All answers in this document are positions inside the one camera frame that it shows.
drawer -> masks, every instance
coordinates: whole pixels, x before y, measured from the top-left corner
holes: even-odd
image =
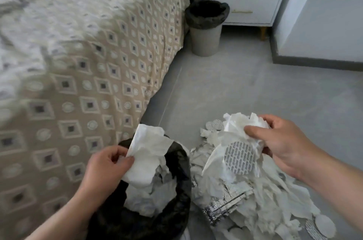
[[[225,22],[270,24],[278,0],[218,0],[229,4],[230,13]]]

bed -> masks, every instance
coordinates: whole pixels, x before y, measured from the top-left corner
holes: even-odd
[[[0,0],[0,239],[75,193],[134,134],[183,46],[189,0]]]

gray baseboard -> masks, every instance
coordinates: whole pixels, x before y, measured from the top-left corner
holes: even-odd
[[[318,67],[338,70],[350,70],[363,72],[363,62],[346,60],[313,59],[310,57],[280,56],[277,53],[275,36],[271,33],[270,44],[272,51],[272,62],[275,64]]]

black trash bag liner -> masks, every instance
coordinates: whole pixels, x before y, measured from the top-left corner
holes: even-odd
[[[187,24],[195,29],[208,30],[221,25],[229,15],[229,5],[215,0],[193,2],[185,10]]]
[[[120,142],[129,148],[132,139]],[[179,239],[188,224],[192,182],[189,158],[180,144],[173,142],[165,155],[173,178],[176,177],[176,197],[162,213],[152,218],[123,207],[128,183],[121,181],[116,190],[93,214],[87,240],[156,240]]]

drawer handle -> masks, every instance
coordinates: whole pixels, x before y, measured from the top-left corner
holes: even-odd
[[[232,13],[253,13],[253,11],[239,11],[239,10],[233,10]]]

